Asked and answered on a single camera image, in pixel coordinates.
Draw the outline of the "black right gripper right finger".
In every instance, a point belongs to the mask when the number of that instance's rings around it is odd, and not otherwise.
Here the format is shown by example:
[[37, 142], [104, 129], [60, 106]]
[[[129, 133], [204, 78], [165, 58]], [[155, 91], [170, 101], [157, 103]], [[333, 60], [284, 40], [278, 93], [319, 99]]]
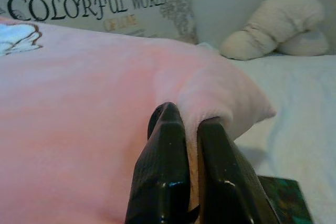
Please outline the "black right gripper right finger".
[[201, 223], [278, 223], [251, 163], [218, 118], [197, 130]]

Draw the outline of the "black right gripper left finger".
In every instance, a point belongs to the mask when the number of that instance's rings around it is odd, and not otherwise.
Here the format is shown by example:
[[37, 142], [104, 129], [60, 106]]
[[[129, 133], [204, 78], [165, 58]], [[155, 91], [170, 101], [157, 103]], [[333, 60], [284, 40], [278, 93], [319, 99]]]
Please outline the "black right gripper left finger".
[[190, 167], [185, 128], [177, 106], [159, 105], [148, 141], [134, 167], [125, 223], [194, 223], [189, 209]]

